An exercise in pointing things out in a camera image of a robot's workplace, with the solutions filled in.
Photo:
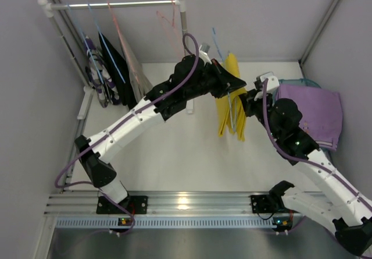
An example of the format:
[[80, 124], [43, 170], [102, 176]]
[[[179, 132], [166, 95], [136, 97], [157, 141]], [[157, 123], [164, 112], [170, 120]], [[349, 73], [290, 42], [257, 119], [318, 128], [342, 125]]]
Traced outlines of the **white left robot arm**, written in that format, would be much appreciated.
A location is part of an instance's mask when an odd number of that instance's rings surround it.
[[91, 184], [114, 203], [122, 204], [129, 194], [111, 164], [116, 154], [144, 131], [184, 110], [187, 101], [205, 94], [222, 98], [245, 86], [245, 81], [215, 59], [205, 62], [188, 55], [175, 65], [166, 81], [154, 86], [121, 119], [93, 136], [78, 137], [78, 160]]

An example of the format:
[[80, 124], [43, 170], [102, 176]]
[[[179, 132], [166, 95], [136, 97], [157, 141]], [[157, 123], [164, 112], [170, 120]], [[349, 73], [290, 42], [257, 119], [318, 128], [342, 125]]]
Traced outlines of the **yellow garment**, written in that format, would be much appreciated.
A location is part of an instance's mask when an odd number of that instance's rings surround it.
[[237, 135], [238, 141], [245, 141], [245, 126], [246, 126], [246, 116], [242, 106], [242, 101], [240, 96], [246, 93], [245, 87], [240, 88], [233, 93], [230, 93], [233, 106], [233, 114], [237, 115], [237, 131], [234, 132], [230, 124], [230, 108], [228, 105], [227, 96], [221, 99], [216, 99], [217, 115], [218, 115], [218, 132], [219, 137], [223, 137], [225, 134], [225, 129], [234, 135]]

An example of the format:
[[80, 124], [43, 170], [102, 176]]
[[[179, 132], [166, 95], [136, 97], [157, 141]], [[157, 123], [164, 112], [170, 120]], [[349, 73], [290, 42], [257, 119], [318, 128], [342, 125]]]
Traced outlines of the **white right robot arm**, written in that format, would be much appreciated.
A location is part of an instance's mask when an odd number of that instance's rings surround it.
[[371, 247], [371, 199], [349, 182], [320, 146], [299, 126], [302, 114], [287, 98], [273, 102], [271, 94], [251, 90], [240, 96], [247, 117], [266, 129], [279, 155], [304, 174], [327, 198], [320, 201], [291, 182], [271, 188], [275, 208], [294, 210], [332, 233], [349, 253], [361, 257]]

